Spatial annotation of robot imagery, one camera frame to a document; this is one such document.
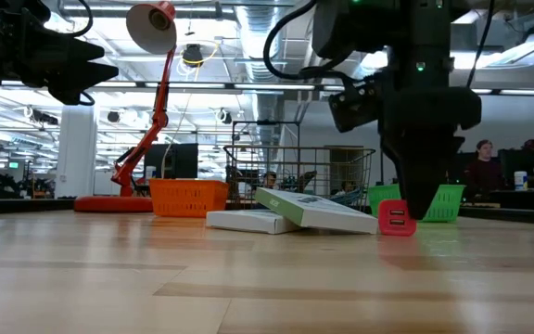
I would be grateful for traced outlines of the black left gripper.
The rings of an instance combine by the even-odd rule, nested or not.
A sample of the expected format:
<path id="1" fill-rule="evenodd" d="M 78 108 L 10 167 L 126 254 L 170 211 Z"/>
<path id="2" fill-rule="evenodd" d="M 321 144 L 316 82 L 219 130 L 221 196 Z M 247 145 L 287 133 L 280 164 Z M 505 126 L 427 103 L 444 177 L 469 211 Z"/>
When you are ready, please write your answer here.
<path id="1" fill-rule="evenodd" d="M 105 56 L 103 47 L 45 27 L 51 11 L 41 0 L 0 0 L 0 83 L 20 80 L 46 83 L 46 73 L 59 62 L 89 61 Z M 70 64 L 47 76 L 49 94 L 64 105 L 93 105 L 81 95 L 119 74 L 114 66 L 94 62 Z"/>

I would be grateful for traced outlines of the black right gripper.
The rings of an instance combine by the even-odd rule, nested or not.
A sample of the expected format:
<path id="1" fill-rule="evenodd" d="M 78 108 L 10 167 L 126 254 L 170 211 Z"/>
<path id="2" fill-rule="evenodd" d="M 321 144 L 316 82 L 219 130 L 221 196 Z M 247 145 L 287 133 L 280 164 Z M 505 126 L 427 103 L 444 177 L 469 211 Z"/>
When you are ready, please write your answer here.
<path id="1" fill-rule="evenodd" d="M 401 198 L 422 220 L 464 142 L 457 129 L 481 121 L 480 96 L 466 87 L 405 88 L 384 94 L 383 152 L 395 165 Z"/>

